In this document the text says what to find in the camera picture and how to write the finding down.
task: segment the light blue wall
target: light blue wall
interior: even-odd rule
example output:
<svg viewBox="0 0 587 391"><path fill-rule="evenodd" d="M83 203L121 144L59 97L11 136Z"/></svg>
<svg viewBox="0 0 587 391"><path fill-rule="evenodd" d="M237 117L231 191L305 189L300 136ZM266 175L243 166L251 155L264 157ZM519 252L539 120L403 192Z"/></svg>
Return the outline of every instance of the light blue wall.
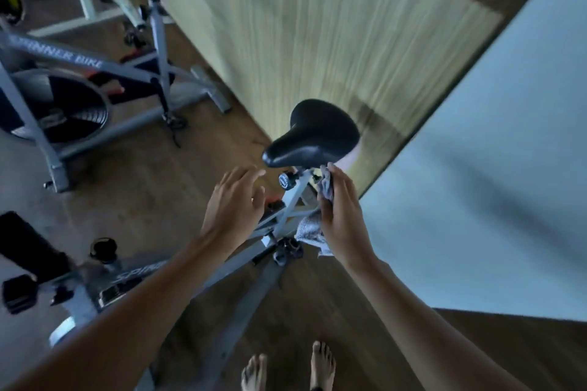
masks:
<svg viewBox="0 0 587 391"><path fill-rule="evenodd" d="M429 305L587 320L587 0L530 0L361 204Z"/></svg>

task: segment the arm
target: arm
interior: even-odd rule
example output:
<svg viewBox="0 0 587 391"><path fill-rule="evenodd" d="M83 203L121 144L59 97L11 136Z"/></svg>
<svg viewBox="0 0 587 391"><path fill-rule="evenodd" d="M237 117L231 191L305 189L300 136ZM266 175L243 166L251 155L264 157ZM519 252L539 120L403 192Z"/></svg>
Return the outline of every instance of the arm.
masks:
<svg viewBox="0 0 587 391"><path fill-rule="evenodd" d="M353 181L329 165L334 204L320 198L322 231L427 391L528 391L435 310L373 252Z"/></svg>
<svg viewBox="0 0 587 391"><path fill-rule="evenodd" d="M194 293L259 222L264 190L253 194L253 182L262 174L225 173L198 238L6 391L132 390Z"/></svg>

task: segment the bike seat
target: bike seat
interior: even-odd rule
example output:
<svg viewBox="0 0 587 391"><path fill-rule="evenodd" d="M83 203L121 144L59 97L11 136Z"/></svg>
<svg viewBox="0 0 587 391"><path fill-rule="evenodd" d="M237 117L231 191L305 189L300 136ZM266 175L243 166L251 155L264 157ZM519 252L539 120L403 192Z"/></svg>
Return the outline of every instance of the bike seat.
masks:
<svg viewBox="0 0 587 391"><path fill-rule="evenodd" d="M350 116L324 100L306 99L290 117L290 131L263 152L268 167L320 167L337 162L359 143L360 135Z"/></svg>

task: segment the foot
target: foot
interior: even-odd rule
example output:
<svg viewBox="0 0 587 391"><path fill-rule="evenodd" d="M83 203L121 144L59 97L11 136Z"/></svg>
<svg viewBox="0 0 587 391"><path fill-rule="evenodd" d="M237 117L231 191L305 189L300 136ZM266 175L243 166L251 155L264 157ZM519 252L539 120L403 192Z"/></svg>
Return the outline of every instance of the foot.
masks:
<svg viewBox="0 0 587 391"><path fill-rule="evenodd" d="M310 389L322 388L323 391L332 391L336 361L328 345L324 342L314 342L312 345L312 375Z"/></svg>
<svg viewBox="0 0 587 391"><path fill-rule="evenodd" d="M242 370L241 388L242 391L265 391L267 381L267 356L254 355L249 364Z"/></svg>

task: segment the wood panel wall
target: wood panel wall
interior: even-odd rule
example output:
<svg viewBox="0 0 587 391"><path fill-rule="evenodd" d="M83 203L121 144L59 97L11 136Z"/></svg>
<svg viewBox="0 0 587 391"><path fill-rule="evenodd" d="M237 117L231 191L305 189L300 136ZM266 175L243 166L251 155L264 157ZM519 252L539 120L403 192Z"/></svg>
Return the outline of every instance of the wood panel wall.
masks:
<svg viewBox="0 0 587 391"><path fill-rule="evenodd" d="M397 153L501 16L473 0L163 0L271 138L306 98L363 135L359 191Z"/></svg>

